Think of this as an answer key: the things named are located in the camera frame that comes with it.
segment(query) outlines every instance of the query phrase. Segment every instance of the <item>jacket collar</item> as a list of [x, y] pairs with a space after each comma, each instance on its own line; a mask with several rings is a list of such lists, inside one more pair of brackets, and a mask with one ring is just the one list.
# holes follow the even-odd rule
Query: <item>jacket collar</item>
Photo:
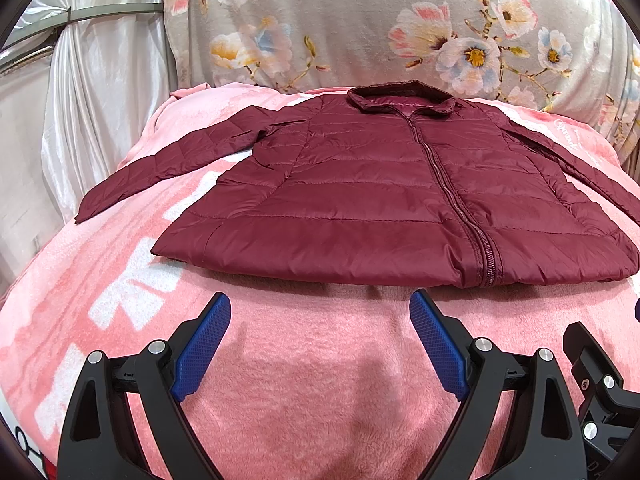
[[380, 104], [373, 100], [373, 97], [379, 96], [421, 97], [425, 99], [425, 103], [419, 105], [416, 111], [429, 115], [449, 115], [456, 106], [456, 98], [451, 94], [416, 79], [380, 85], [356, 86], [347, 92], [347, 96], [355, 106], [367, 112], [379, 112], [392, 108], [392, 105]]

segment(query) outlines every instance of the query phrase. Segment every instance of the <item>metal screw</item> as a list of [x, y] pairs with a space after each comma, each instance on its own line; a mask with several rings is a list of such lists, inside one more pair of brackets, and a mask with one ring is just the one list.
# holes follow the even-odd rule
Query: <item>metal screw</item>
[[593, 422], [588, 422], [582, 430], [582, 434], [587, 440], [593, 440], [598, 434], [598, 427]]
[[542, 359], [543, 361], [552, 361], [554, 358], [554, 353], [549, 350], [549, 348], [541, 348], [538, 351], [538, 355], [540, 356], [540, 359]]
[[484, 337], [481, 337], [480, 339], [476, 340], [476, 348], [481, 352], [488, 352], [493, 347], [494, 347], [494, 344]]
[[149, 351], [152, 354], [159, 354], [160, 352], [162, 352], [164, 350], [164, 348], [166, 348], [166, 345], [164, 344], [164, 341], [153, 341], [150, 345], [149, 345]]
[[100, 359], [102, 359], [102, 352], [100, 352], [99, 350], [94, 350], [89, 354], [89, 357], [88, 357], [88, 360], [92, 365], [99, 363]]

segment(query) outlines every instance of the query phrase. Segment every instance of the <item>floral fabric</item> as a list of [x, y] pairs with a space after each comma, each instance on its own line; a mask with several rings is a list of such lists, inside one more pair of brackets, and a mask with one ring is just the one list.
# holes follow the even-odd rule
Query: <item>floral fabric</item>
[[640, 47], [611, 0], [164, 2], [183, 87], [418, 78], [590, 124], [640, 180]]

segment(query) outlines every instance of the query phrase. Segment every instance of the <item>jacket sleeve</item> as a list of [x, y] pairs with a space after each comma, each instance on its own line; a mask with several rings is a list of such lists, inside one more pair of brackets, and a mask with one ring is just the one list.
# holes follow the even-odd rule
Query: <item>jacket sleeve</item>
[[515, 123], [498, 108], [474, 103], [502, 130], [515, 137], [532, 150], [556, 162], [562, 171], [609, 200], [613, 205], [640, 224], [640, 200], [607, 175], [572, 155], [566, 148], [547, 136]]
[[243, 108], [226, 121], [186, 134], [158, 151], [116, 171], [91, 189], [80, 203], [76, 223], [97, 215], [120, 200], [154, 184], [251, 147], [280, 124], [306, 121], [321, 107], [319, 97], [281, 110]]

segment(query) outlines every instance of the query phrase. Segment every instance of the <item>white satin curtain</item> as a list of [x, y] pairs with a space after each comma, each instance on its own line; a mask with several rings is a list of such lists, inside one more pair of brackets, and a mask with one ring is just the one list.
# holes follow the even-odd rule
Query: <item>white satin curtain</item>
[[[34, 0], [21, 22], [68, 8], [161, 1]], [[167, 97], [160, 14], [65, 27], [51, 61], [42, 137], [42, 169], [65, 222], [75, 216], [84, 194], [116, 169]]]
[[[81, 9], [162, 0], [33, 0], [16, 28]], [[0, 53], [27, 51], [48, 32]], [[0, 308], [28, 261], [124, 158], [168, 96], [160, 14], [67, 26], [51, 56], [0, 75]]]

